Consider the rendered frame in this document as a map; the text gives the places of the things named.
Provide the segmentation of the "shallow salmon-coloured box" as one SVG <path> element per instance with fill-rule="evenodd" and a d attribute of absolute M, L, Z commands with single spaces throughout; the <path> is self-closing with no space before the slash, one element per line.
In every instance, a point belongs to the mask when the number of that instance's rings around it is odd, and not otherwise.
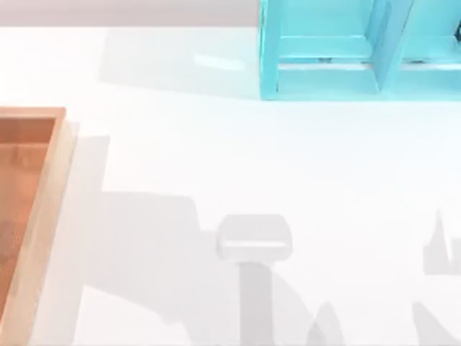
<path fill-rule="evenodd" d="M 64 107 L 0 107 L 0 346 L 28 346 L 75 136 Z"/>

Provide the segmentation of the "light blue rack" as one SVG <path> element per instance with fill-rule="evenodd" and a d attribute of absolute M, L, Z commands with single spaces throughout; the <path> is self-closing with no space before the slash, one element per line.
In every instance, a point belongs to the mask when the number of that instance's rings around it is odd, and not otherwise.
<path fill-rule="evenodd" d="M 461 0 L 259 0 L 259 93 L 461 101 Z"/>

